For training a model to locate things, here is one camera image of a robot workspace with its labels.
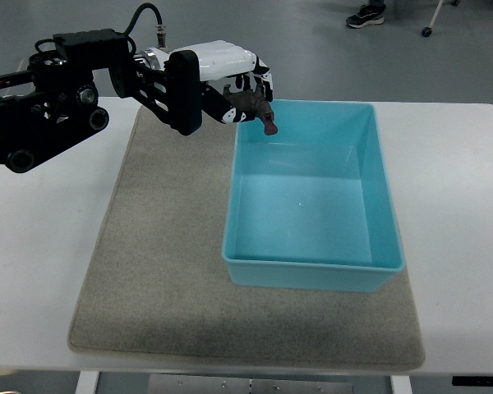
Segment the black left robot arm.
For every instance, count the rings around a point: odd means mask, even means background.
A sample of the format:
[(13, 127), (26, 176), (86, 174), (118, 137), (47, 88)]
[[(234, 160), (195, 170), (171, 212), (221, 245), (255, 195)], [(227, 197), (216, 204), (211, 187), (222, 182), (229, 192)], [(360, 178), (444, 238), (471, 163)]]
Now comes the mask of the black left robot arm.
[(112, 29), (56, 34), (53, 50), (36, 52), (26, 69), (0, 76), (0, 164), (25, 173), (104, 130), (108, 112), (99, 106), (94, 72), (106, 69), (118, 97), (133, 98), (163, 121), (168, 75), (136, 51), (130, 33), (141, 13), (156, 18), (157, 40), (165, 44), (159, 9), (141, 4), (123, 32)]

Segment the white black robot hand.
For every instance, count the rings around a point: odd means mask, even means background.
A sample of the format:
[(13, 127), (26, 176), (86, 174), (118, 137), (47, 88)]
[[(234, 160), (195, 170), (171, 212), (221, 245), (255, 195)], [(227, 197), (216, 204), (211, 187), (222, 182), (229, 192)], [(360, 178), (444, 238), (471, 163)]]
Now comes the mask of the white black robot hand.
[(223, 87), (230, 84), (235, 93), (255, 89), (262, 83), (269, 103), (273, 100), (273, 80), (270, 68), (254, 53), (223, 40), (178, 48), (170, 53), (156, 53), (163, 65), (175, 53), (192, 51), (198, 59), (201, 87), (201, 107), (207, 115), (221, 123), (252, 121), (258, 117), (237, 110), (224, 96)]

